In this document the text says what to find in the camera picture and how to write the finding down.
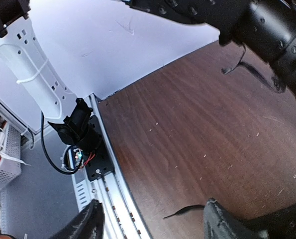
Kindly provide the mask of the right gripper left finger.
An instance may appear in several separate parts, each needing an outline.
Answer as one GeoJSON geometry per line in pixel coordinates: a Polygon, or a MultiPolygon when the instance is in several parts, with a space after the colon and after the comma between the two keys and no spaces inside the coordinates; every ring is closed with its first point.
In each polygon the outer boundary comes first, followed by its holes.
{"type": "Polygon", "coordinates": [[[64,228],[51,239],[102,239],[105,215],[103,205],[91,200],[64,228]]]}

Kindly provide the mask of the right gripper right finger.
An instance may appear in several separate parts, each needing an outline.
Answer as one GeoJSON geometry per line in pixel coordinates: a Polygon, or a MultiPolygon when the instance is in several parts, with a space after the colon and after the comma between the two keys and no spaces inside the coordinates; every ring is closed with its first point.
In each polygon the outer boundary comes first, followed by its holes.
{"type": "Polygon", "coordinates": [[[216,199],[210,198],[203,210],[205,239],[266,239],[267,231],[251,231],[232,216],[216,199]]]}

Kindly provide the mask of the black sneaker shoe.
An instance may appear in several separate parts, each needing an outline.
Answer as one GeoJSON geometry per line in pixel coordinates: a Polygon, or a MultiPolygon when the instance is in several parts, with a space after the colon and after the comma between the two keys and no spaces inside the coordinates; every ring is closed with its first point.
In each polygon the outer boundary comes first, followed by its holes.
{"type": "Polygon", "coordinates": [[[252,231],[266,231],[270,239],[296,239],[296,204],[243,223],[252,231]]]}

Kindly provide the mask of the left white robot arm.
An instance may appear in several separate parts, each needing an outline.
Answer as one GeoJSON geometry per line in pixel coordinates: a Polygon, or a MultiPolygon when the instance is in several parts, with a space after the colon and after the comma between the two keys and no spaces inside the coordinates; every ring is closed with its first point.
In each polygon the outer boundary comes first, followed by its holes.
{"type": "MultiPolygon", "coordinates": [[[[296,99],[296,0],[127,0],[132,9],[177,23],[209,24],[219,44],[251,49],[271,67],[271,90],[296,99]]],[[[35,36],[27,0],[0,0],[0,58],[67,145],[95,151],[101,137],[92,109],[61,81],[35,36]]]]}

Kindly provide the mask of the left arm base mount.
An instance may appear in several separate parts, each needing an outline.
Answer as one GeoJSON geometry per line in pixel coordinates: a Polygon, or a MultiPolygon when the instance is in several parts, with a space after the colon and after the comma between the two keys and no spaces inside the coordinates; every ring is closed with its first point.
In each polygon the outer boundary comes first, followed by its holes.
{"type": "Polygon", "coordinates": [[[92,182],[111,172],[114,172],[114,165],[112,163],[111,157],[108,154],[98,118],[96,116],[91,116],[90,124],[99,134],[101,139],[100,146],[98,146],[95,150],[95,157],[86,166],[88,180],[92,182]]]}

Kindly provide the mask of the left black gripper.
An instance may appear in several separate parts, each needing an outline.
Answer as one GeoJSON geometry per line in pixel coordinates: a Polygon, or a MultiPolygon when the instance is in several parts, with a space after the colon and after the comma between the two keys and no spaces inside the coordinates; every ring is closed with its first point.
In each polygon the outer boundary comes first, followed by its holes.
{"type": "Polygon", "coordinates": [[[135,10],[182,24],[207,23],[219,43],[244,44],[296,98],[296,11],[281,0],[126,0],[135,10]]]}

